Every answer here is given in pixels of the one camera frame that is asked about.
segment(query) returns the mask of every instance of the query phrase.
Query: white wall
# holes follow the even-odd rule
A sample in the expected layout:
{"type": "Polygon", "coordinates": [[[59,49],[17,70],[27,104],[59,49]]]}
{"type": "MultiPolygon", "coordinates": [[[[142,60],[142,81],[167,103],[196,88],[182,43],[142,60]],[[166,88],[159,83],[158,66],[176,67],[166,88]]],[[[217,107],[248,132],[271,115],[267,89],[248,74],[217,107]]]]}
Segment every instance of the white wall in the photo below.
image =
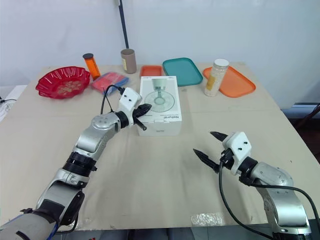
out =
{"type": "Polygon", "coordinates": [[[113,0],[0,0],[0,86],[27,84],[41,67],[120,64],[125,47],[113,0]]]}
{"type": "MultiPolygon", "coordinates": [[[[113,0],[1,0],[0,85],[27,83],[42,66],[120,64],[113,0]]],[[[141,64],[176,57],[246,62],[282,108],[320,102],[320,1],[123,0],[141,64]]]]}

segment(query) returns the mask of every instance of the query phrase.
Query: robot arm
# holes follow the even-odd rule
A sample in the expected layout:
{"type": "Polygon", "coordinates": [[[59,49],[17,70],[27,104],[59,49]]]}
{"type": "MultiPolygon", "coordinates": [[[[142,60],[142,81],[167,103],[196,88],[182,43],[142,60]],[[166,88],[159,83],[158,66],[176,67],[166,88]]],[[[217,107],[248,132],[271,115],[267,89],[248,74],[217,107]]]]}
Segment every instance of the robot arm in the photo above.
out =
{"type": "Polygon", "coordinates": [[[150,104],[139,105],[141,96],[127,87],[119,101],[117,112],[95,116],[90,126],[82,132],[72,153],[39,198],[36,209],[25,209],[0,228],[0,240],[46,240],[60,226],[67,226],[78,218],[85,198],[82,189],[89,182],[89,175],[96,171],[96,162],[107,142],[127,126],[137,123],[146,127],[138,117],[146,114],[150,104]]]}
{"type": "MultiPolygon", "coordinates": [[[[250,157],[251,144],[244,132],[227,136],[220,132],[211,132],[222,141],[224,151],[220,161],[233,175],[240,175],[240,182],[251,186],[255,184],[293,187],[292,177],[284,170],[257,162],[250,157]]],[[[219,165],[207,155],[195,150],[202,162],[218,173],[219,165]]],[[[264,211],[270,224],[274,239],[311,239],[311,228],[305,209],[293,190],[257,187],[264,211]]]]}

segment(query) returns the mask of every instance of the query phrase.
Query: pink package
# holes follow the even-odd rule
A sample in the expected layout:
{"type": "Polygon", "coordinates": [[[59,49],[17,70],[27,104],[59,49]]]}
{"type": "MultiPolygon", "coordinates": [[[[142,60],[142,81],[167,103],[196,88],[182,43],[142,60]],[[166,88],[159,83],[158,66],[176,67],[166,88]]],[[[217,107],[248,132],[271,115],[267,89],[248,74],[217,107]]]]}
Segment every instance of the pink package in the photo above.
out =
{"type": "MultiPolygon", "coordinates": [[[[98,77],[92,84],[91,86],[98,90],[100,93],[104,93],[104,90],[107,89],[108,86],[110,86],[111,84],[116,85],[117,87],[121,87],[124,84],[126,84],[128,82],[129,78],[121,75],[119,73],[116,72],[107,72],[104,75],[101,75],[100,77],[98,77]]],[[[110,93],[112,93],[115,90],[114,87],[111,87],[107,93],[107,95],[109,95],[110,93]]]]}

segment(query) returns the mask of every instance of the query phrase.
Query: blue cable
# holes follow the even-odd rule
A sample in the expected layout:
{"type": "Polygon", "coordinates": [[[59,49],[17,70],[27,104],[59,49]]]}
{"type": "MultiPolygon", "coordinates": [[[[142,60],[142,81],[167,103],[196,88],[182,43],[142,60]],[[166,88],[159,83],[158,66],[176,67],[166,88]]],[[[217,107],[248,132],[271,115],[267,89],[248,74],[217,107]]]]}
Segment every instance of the blue cable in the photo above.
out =
{"type": "Polygon", "coordinates": [[[52,237],[56,234],[57,230],[58,230],[58,224],[56,223],[54,225],[54,228],[53,228],[52,232],[50,233],[50,235],[48,236],[48,238],[46,240],[51,240],[52,237]]]}

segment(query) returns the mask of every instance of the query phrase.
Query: black pole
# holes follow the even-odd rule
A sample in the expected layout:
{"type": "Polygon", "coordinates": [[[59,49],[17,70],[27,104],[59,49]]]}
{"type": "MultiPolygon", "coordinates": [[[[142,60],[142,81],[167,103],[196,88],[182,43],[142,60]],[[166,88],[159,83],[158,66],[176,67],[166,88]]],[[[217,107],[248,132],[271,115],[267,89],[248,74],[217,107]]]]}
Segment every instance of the black pole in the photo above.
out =
{"type": "Polygon", "coordinates": [[[119,3],[120,3],[119,4],[119,12],[120,12],[122,31],[123,31],[124,41],[125,41],[125,48],[128,49],[129,43],[128,43],[128,36],[127,36],[126,22],[125,22],[125,15],[124,15],[124,7],[122,5],[122,0],[120,0],[119,3]]]}

